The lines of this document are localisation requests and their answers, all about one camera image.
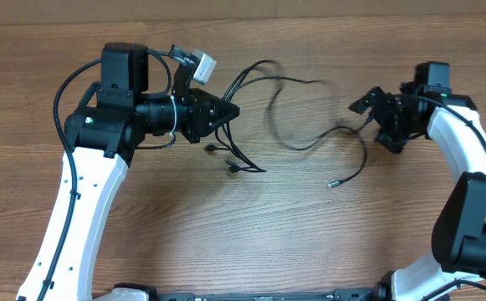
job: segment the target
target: robotic hand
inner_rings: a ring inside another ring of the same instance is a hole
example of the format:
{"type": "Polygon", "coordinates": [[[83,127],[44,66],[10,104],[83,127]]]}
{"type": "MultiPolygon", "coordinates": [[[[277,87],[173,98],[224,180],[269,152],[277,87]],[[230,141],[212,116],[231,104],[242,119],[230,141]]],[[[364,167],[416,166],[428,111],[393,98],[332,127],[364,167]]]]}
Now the robotic hand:
{"type": "MultiPolygon", "coordinates": [[[[95,258],[110,205],[146,133],[173,135],[180,131],[189,142],[197,143],[238,116],[236,105],[190,89],[191,80],[207,82],[215,63],[200,51],[190,54],[177,46],[170,53],[161,53],[138,44],[108,43],[101,59],[64,82],[54,105],[55,124],[65,149],[59,194],[17,301],[92,299],[95,258]],[[161,93],[144,93],[148,55],[166,68],[168,85],[161,93]],[[162,55],[179,63],[174,85],[162,55]],[[86,91],[66,120],[64,135],[58,117],[60,95],[75,76],[97,63],[101,63],[101,82],[86,91]],[[94,93],[97,105],[89,107],[94,93]]],[[[350,106],[358,114],[371,108],[368,120],[376,120],[381,127],[376,141],[393,153],[421,135],[436,141],[457,182],[433,229],[432,251],[411,266],[387,273],[374,288],[195,296],[120,283],[96,300],[428,301],[448,296],[461,284],[486,290],[477,283],[486,278],[486,135],[473,101],[452,94],[449,74],[448,64],[420,64],[414,81],[401,86],[401,94],[386,94],[376,87],[350,106]]],[[[149,148],[168,147],[173,141],[149,148]]]]}

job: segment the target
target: tabletop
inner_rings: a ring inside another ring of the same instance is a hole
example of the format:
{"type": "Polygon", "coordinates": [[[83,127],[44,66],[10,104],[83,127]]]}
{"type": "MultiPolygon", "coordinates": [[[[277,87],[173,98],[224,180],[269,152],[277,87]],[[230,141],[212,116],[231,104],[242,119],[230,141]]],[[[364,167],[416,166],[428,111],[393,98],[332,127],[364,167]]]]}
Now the tabletop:
{"type": "MultiPolygon", "coordinates": [[[[486,15],[0,27],[0,300],[14,299],[27,277],[59,189],[54,94],[107,42],[199,48],[217,60],[202,88],[219,96],[260,59],[279,60],[288,76],[328,80],[287,83],[280,96],[279,132],[297,145],[331,125],[362,124],[365,117],[347,107],[370,88],[396,93],[416,64],[448,62],[453,91],[473,99],[486,131],[486,15]]],[[[164,87],[165,77],[152,60],[151,90],[164,87]]],[[[99,78],[94,67],[72,82],[61,99],[62,119],[99,78]]],[[[312,151],[283,149],[266,122],[272,90],[273,83],[256,83],[233,99],[241,107],[233,138],[266,173],[231,174],[224,162],[235,160],[231,154],[203,150],[214,137],[191,145],[178,135],[172,148],[136,151],[101,240],[96,294],[120,282],[194,293],[372,287],[429,250],[454,186],[436,144],[414,140],[393,155],[373,142],[377,127],[368,125],[366,168],[329,189],[328,182],[358,168],[359,141],[339,133],[312,151]]],[[[466,288],[453,298],[486,293],[466,288]]]]}

